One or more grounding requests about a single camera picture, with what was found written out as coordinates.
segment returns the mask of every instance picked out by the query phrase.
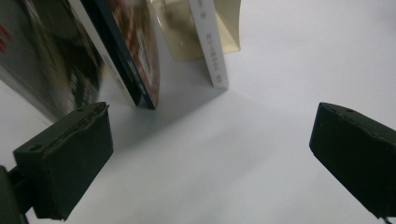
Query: white table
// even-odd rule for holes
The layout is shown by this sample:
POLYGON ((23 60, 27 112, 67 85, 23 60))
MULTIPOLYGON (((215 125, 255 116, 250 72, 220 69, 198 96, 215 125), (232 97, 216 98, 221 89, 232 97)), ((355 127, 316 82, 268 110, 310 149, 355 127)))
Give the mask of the white table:
MULTIPOLYGON (((114 154, 66 223, 383 223, 308 143, 319 102, 396 129, 396 1, 246 0, 240 25, 227 91, 203 60, 174 62, 161 32, 157 111, 129 107, 105 78, 114 154)), ((46 127, 18 106, 0 116, 8 169, 46 127)))

